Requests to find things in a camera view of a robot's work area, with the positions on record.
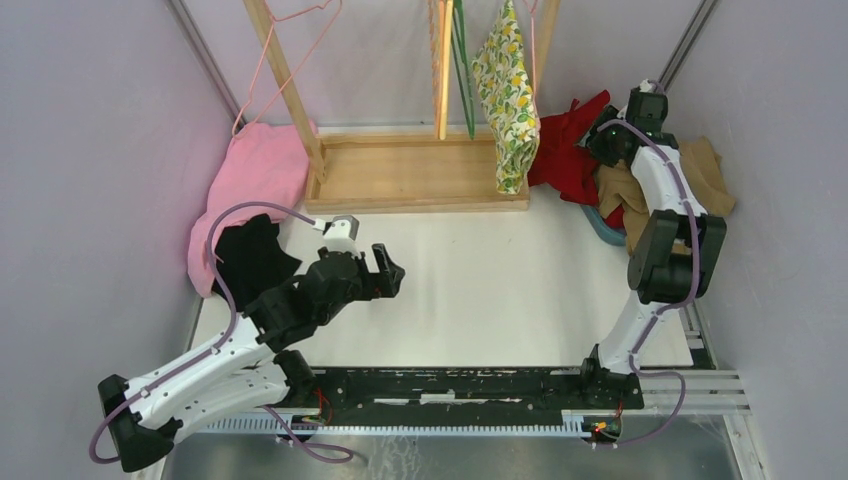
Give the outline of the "yellow wooden hanger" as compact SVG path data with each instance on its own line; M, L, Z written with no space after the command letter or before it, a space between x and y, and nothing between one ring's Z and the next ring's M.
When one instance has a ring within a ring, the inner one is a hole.
M437 140L447 136L453 1L428 0L428 34L431 55L431 86L434 133Z

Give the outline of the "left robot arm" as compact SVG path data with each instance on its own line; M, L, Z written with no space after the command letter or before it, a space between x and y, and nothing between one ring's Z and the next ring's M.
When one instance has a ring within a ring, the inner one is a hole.
M299 407L316 377L294 344L312 337L348 304L394 298L406 275L380 243L377 271L363 253L321 248L305 273L272 287L235 315L227 329L152 372L98 385L115 462L127 473L166 457L174 446L229 415L281 402Z

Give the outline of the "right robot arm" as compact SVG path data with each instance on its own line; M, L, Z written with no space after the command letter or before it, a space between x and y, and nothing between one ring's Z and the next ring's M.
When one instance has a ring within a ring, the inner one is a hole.
M649 213L628 263L627 302L581 366L577 392L591 408L634 389L643 348L671 312L705 294L726 236L725 221L696 199L678 142L663 130L668 109L660 86L646 80L625 107L605 107L585 136L601 164L623 162L634 175Z

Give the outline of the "lemon print skirt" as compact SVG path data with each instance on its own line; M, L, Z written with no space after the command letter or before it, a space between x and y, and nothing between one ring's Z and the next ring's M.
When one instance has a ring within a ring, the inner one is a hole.
M501 6L471 71L494 140L496 190L517 195L539 148L540 117L512 1Z

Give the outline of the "red garment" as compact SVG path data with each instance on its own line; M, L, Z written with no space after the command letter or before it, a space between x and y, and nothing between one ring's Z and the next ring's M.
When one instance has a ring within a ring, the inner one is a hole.
M608 227L623 230L623 200L615 189L626 172L601 164L579 145L609 102L610 94L603 90L584 103L573 99L564 113L543 117L527 180L531 186L551 186L566 202L596 208Z

